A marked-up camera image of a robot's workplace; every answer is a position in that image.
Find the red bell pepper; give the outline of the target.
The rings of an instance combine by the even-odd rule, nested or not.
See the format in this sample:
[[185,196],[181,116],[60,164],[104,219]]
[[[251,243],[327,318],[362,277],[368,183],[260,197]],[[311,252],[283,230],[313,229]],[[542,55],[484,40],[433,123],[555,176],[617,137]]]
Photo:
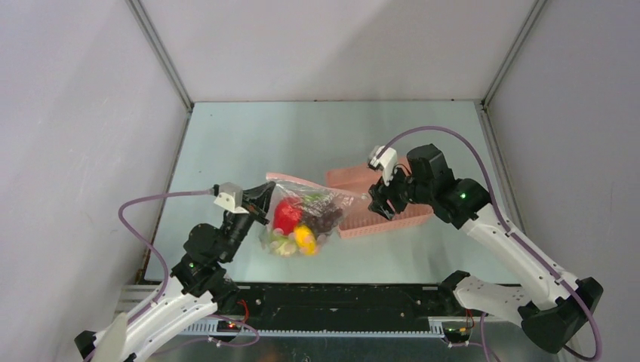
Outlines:
[[289,236],[302,219],[302,203],[300,198],[295,197],[281,199],[275,207],[273,228]]

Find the clear zip top bag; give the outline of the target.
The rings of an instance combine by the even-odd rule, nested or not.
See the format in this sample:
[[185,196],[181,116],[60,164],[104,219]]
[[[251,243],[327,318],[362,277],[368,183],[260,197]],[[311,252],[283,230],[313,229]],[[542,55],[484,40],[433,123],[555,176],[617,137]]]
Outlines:
[[283,173],[268,173],[266,180],[274,182],[275,188],[260,243],[280,257],[316,255],[340,224],[371,200],[363,192],[321,186]]

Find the green leafy lettuce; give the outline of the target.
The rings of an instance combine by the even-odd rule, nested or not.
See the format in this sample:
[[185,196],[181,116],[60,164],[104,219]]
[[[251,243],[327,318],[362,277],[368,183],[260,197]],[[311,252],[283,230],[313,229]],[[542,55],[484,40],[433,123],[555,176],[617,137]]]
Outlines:
[[295,241],[279,236],[272,238],[267,243],[267,247],[271,254],[281,257],[294,256],[298,252],[298,246]]

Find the dark purple grape bunch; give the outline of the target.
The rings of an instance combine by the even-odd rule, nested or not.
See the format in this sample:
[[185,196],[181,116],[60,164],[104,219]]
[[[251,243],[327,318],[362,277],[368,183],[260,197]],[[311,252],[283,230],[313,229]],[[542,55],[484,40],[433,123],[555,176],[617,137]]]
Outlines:
[[343,208],[331,201],[303,205],[300,223],[308,226],[314,235],[330,234],[343,219]]

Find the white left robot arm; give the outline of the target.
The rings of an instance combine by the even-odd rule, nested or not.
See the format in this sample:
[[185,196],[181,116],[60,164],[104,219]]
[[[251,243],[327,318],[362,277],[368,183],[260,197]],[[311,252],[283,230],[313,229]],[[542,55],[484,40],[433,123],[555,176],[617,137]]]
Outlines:
[[[163,280],[142,302],[119,314],[99,332],[83,331],[75,339],[85,361],[145,361],[187,327],[210,315],[224,319],[238,305],[237,285],[223,265],[233,258],[254,223],[267,225],[274,182],[243,189],[233,183],[209,189],[169,192],[128,201],[120,206],[121,223],[155,255]],[[158,198],[211,196],[223,210],[220,226],[201,223],[192,228],[180,261],[169,268],[158,252],[124,217],[135,204]]]

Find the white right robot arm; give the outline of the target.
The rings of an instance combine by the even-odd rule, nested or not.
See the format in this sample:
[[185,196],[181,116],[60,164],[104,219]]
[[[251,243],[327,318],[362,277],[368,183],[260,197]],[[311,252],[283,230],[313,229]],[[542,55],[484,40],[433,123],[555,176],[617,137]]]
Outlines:
[[592,277],[579,279],[549,258],[502,216],[484,186],[456,178],[433,144],[412,149],[407,160],[405,172],[396,150],[374,148],[368,167],[382,176],[368,190],[369,210],[391,220],[410,204],[428,205],[442,222],[490,250],[518,281],[518,286],[506,287],[456,271],[439,286],[442,311],[483,311],[521,327],[546,352],[565,349],[592,317],[602,285]]

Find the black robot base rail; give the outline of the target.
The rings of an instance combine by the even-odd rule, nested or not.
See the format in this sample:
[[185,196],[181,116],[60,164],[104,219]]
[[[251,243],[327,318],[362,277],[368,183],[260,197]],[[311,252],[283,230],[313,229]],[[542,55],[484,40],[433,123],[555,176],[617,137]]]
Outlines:
[[481,312],[460,306],[436,284],[240,283],[239,290],[186,326],[187,331],[232,335],[243,321],[262,336],[443,334],[441,323],[476,327]]

